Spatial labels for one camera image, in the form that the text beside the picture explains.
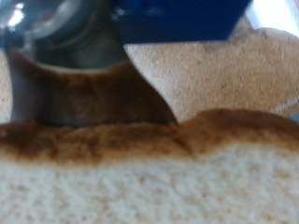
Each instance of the bread crumb texture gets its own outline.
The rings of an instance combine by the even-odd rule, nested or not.
[[[1,223],[298,223],[299,127],[211,110],[180,125],[0,127]]]

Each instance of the bread crust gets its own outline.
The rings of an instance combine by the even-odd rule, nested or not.
[[[299,125],[277,115],[241,109],[204,111],[179,125],[70,128],[31,119],[0,126],[0,161],[88,166],[156,158],[192,160],[235,143],[299,153]]]

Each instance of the bread slice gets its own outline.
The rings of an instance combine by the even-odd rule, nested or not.
[[[298,223],[299,126],[246,110],[182,124],[0,126],[1,223]]]

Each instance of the metal blade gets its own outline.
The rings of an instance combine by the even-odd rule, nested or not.
[[[87,15],[81,15],[77,5],[70,10],[73,15],[64,14],[68,3],[64,1],[49,20],[35,22],[30,29],[25,29],[26,21],[13,27],[23,30],[21,48],[20,32],[11,27],[4,31],[13,89],[12,120],[39,118],[76,127],[176,122],[162,96],[125,54],[108,1],[84,1],[84,11],[90,10]],[[70,25],[77,14],[85,15],[87,23],[76,28],[74,35]],[[65,24],[53,22],[60,17]]]

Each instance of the bread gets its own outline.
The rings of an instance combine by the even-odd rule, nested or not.
[[[299,95],[298,48],[297,36],[253,30],[245,18],[229,41],[126,46],[180,122],[215,107],[299,111],[285,104]]]
[[[298,223],[299,126],[215,109],[179,125],[0,127],[1,223]]]

